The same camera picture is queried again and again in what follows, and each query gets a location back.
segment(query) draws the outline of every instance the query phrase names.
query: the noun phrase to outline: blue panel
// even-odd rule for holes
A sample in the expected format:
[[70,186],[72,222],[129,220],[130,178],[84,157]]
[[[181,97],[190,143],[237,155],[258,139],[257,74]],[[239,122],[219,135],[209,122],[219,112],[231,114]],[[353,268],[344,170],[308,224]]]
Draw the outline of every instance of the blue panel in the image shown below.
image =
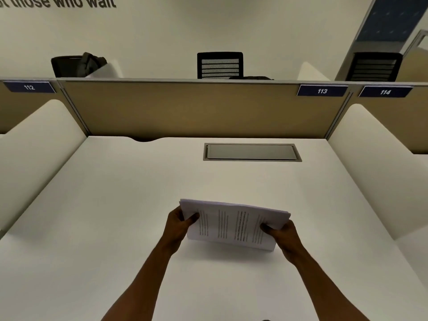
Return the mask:
[[301,84],[298,96],[312,96],[312,97],[342,97],[348,86],[340,85],[321,85],[321,84]]
[[357,41],[405,42],[428,8],[428,0],[376,0]]
[[412,86],[365,86],[359,97],[404,98],[412,89]]
[[3,81],[12,92],[55,93],[49,81]]

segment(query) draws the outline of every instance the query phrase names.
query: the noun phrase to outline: forearm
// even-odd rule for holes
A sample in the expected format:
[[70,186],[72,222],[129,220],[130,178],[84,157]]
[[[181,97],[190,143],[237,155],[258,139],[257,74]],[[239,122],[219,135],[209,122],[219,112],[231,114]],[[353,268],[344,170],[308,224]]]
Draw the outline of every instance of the forearm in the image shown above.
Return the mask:
[[102,321],[150,321],[171,253],[158,243]]
[[368,321],[325,274],[307,252],[299,256],[295,266],[302,277],[320,321]]

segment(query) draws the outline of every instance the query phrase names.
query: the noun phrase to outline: number label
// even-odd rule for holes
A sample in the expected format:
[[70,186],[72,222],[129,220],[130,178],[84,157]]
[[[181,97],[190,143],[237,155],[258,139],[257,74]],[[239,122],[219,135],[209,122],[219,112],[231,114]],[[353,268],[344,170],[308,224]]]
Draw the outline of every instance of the number label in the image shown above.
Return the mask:
[[49,81],[3,81],[11,92],[55,93]]
[[413,86],[365,86],[359,97],[404,98]]
[[306,97],[342,97],[347,89],[348,86],[343,84],[301,84],[297,95]]

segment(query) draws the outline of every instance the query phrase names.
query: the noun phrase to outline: desk surface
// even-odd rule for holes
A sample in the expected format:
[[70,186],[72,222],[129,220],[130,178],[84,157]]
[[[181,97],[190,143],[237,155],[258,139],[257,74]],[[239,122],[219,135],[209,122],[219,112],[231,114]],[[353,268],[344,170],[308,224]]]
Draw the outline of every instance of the desk surface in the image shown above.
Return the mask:
[[[203,161],[205,142],[295,143],[302,162]],[[371,321],[422,320],[424,287],[326,140],[89,137],[0,240],[4,320],[99,320],[179,199],[288,210],[304,245]],[[185,239],[154,320],[317,320],[281,251]]]

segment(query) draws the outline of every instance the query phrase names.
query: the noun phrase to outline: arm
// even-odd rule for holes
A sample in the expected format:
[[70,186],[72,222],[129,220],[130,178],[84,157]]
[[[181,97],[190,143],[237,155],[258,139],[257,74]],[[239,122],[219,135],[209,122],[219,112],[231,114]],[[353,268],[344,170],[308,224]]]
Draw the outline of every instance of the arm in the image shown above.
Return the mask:
[[266,224],[260,227],[274,237],[286,259],[296,266],[320,321],[368,321],[306,251],[293,221],[288,221],[281,230]]
[[184,220],[178,206],[168,215],[163,235],[131,285],[108,310],[101,321],[151,321],[159,288],[169,259],[179,249],[187,229],[199,218],[196,213]]

